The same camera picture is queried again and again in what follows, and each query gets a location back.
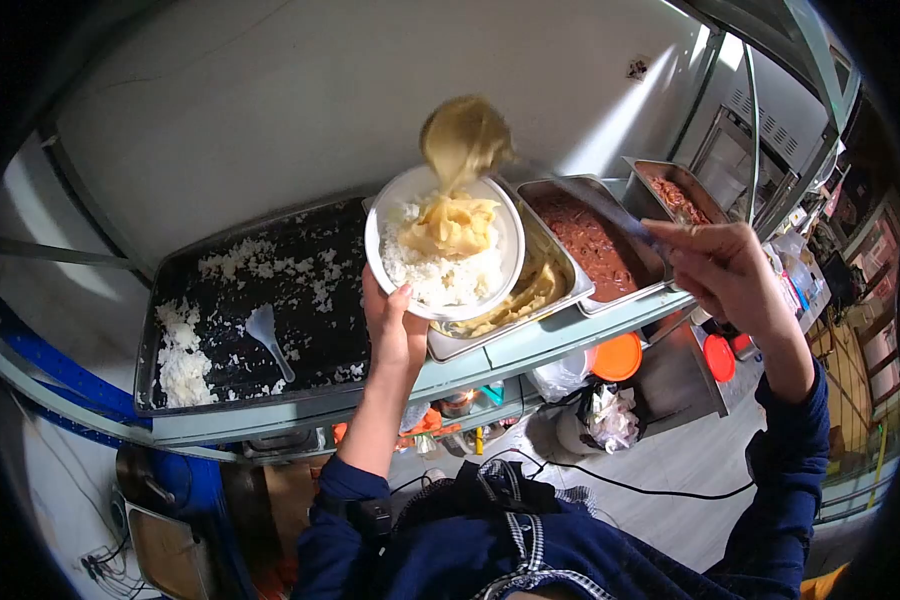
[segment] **sticker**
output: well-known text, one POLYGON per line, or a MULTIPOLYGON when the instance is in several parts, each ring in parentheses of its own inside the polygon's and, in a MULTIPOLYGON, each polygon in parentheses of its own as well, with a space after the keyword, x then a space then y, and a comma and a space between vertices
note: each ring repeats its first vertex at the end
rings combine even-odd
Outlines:
POLYGON ((647 78, 647 70, 650 68, 650 58, 643 54, 636 54, 626 66, 626 78, 642 84, 647 78))

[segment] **black tray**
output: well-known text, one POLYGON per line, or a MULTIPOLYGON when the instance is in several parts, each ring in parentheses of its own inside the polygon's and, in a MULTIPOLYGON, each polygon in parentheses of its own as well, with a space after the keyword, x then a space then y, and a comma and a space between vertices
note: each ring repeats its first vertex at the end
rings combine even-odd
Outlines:
POLYGON ((324 202, 270 214, 167 256, 156 272, 140 341, 134 382, 137 415, 152 417, 231 410, 298 402, 362 389, 362 380, 370 366, 370 341, 361 306, 360 278, 366 262, 364 225, 367 219, 360 204, 362 199, 324 202), (261 278, 252 275, 248 269, 240 269, 237 279, 245 282, 240 289, 238 281, 202 278, 198 267, 201 258, 225 255, 247 238, 272 242, 276 248, 267 257, 270 261, 293 258, 300 262, 313 258, 313 277, 299 283, 299 275, 295 272, 276 271, 273 278, 261 278), (327 263, 321 253, 329 250, 336 251, 332 263, 340 266, 340 277, 329 280, 333 309, 320 312, 314 301, 312 279, 324 280, 327 263), (331 291, 332 283, 336 283, 336 288, 331 291), (166 408, 167 396, 160 387, 159 365, 156 364, 157 353, 163 346, 163 326, 156 318, 156 307, 184 298, 190 306, 199 306, 200 321, 194 329, 201 339, 200 349, 214 363, 203 379, 208 386, 214 386, 211 394, 216 394, 220 401, 166 408), (273 305, 277 342, 281 348, 290 343, 292 350, 299 351, 300 358, 291 360, 284 351, 296 379, 286 385, 282 393, 250 397, 261 393, 263 386, 273 388, 281 378, 274 357, 263 344, 250 334, 241 335, 237 327, 246 322, 254 308, 265 303, 273 305), (237 365, 231 362, 233 354, 240 358, 237 365), (354 365, 361 366, 362 375, 351 372, 349 368, 354 365), (229 390, 241 399, 226 400, 229 390))

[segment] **red sauce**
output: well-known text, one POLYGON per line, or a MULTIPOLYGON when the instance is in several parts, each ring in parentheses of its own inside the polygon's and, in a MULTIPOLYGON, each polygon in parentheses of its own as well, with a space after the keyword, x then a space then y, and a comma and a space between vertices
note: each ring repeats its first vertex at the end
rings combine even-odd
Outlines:
POLYGON ((663 202, 667 203, 667 206, 673 212, 682 211, 690 215, 690 220, 693 221, 694 225, 709 225, 710 220, 707 218, 707 215, 686 197, 681 186, 662 176, 650 177, 649 186, 663 199, 663 202))
POLYGON ((596 286, 590 300, 609 303, 650 284, 619 229, 580 200, 553 193, 528 203, 596 286))

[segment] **person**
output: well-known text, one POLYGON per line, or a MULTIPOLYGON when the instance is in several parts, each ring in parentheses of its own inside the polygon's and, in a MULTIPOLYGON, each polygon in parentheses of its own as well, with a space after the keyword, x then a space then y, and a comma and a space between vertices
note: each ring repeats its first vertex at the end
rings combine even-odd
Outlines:
POLYGON ((828 390, 756 234, 744 223, 645 222, 676 283, 750 334, 764 356, 767 431, 747 447, 756 494, 723 558, 698 573, 590 514, 585 488, 524 478, 519 463, 465 462, 410 499, 391 528, 387 474, 425 355, 411 290, 384 296, 366 269, 371 342, 363 398, 324 466, 298 542, 293 597, 797 598, 828 463, 828 390))

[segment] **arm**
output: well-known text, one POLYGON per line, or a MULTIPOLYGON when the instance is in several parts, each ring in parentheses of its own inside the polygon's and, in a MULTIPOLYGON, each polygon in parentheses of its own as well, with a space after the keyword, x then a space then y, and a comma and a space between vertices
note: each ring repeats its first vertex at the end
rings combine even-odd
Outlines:
POLYGON ((427 320, 407 313, 411 289, 383 294, 363 268, 363 310, 370 334, 370 375, 363 398, 336 456, 351 467, 386 478, 400 417, 427 353, 427 320))
MULTIPOLYGON (((370 336, 370 373, 363 397, 347 426, 336 455, 317 482, 321 499, 390 498, 387 473, 394 455, 400 417, 426 354, 429 323, 405 314, 410 289, 385 296, 363 269, 363 312, 370 336)), ((310 509, 310 527, 297 542, 299 571, 295 598, 360 597, 363 577, 376 557, 375 548, 343 516, 310 509)))
POLYGON ((704 310, 750 334, 764 356, 756 401, 767 433, 747 448, 756 495, 707 575, 741 595, 796 597, 828 461, 828 387, 753 230, 646 222, 667 242, 677 285, 704 310))

